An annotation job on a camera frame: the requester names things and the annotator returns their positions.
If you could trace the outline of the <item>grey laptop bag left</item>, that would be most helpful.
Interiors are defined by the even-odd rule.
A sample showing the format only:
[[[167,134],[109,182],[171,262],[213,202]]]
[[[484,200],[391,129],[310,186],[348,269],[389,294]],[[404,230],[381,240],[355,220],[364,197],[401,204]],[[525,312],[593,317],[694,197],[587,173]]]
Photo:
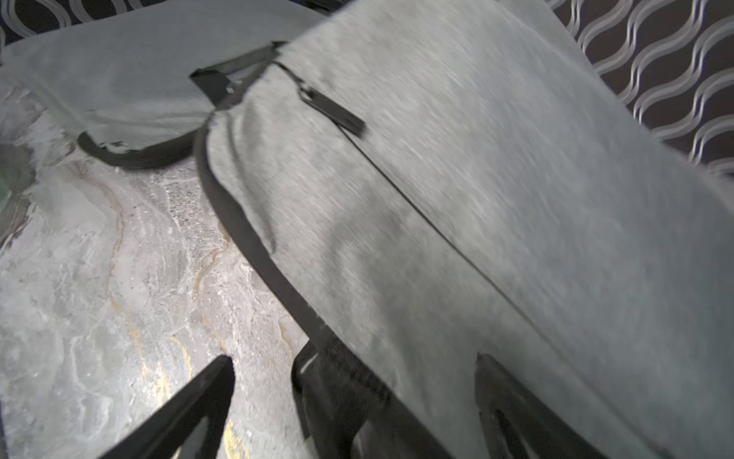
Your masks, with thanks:
[[[111,166],[189,155],[229,76],[322,19],[291,1],[166,1],[11,44],[6,69]]]

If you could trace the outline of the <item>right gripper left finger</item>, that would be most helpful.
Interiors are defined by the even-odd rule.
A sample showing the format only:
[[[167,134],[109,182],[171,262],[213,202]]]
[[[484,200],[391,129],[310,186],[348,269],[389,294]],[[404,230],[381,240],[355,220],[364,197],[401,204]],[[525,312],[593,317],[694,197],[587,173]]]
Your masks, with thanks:
[[[233,361],[216,357],[105,458],[215,458],[235,386]]]

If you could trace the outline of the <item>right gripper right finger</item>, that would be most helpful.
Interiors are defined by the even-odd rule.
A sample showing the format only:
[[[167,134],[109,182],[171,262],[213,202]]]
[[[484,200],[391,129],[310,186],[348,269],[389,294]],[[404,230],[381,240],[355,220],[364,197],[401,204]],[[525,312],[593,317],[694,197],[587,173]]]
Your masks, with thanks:
[[[475,399],[491,458],[602,458],[490,355],[476,360]]]

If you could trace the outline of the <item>grey zippered laptop bag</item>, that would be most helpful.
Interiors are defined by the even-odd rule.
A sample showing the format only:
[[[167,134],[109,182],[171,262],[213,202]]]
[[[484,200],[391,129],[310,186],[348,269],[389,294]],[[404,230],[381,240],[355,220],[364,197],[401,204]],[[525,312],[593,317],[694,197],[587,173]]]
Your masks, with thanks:
[[[456,458],[493,357],[610,458],[733,454],[733,182],[542,1],[356,1],[210,116],[208,199]]]

